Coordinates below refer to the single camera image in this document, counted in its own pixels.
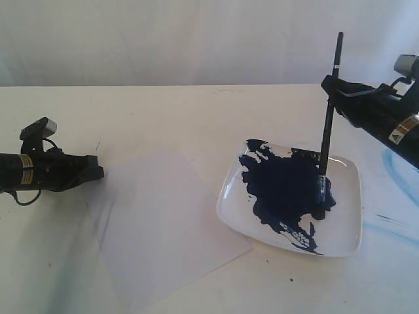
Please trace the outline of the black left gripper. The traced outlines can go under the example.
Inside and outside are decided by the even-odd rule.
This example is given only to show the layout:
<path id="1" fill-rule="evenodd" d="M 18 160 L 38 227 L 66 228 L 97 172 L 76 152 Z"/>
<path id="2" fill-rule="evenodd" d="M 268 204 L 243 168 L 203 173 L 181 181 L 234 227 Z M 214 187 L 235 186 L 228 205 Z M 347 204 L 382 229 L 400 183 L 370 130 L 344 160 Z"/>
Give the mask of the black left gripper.
<path id="1" fill-rule="evenodd" d="M 33 154 L 35 182 L 41 190 L 63 192 L 78 185 L 104 178 L 98 157 L 75 156 L 63 152 Z"/>

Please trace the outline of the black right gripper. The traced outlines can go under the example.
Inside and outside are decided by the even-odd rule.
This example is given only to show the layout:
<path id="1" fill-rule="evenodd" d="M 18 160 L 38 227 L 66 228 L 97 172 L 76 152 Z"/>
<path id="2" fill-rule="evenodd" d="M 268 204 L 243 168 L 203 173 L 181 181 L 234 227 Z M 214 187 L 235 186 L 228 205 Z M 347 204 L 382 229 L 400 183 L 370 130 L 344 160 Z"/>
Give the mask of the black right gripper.
<path id="1" fill-rule="evenodd" d="M 327 75 L 321 87 L 331 97 L 342 97 L 340 113 L 398 154 L 418 153 L 418 84 L 396 96 L 385 84 L 373 88 Z"/>

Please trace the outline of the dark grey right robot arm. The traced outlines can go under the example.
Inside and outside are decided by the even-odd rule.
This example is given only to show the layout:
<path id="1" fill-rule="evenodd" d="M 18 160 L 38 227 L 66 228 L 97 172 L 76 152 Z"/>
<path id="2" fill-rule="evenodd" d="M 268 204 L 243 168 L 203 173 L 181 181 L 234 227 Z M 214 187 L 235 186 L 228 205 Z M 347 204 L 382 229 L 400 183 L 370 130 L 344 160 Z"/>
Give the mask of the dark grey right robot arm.
<path id="1" fill-rule="evenodd" d="M 327 75 L 321 87 L 337 113 L 418 167 L 418 83 L 400 96 L 382 83 L 374 88 Z"/>

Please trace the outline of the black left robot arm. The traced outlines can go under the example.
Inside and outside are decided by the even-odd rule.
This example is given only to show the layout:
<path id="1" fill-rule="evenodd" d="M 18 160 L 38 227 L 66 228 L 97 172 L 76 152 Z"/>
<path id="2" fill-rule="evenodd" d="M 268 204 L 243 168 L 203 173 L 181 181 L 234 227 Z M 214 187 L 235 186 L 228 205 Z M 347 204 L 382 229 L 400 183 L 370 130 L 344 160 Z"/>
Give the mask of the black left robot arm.
<path id="1" fill-rule="evenodd" d="M 104 178 L 97 156 L 74 156 L 60 150 L 1 155 L 1 191 L 63 192 Z"/>

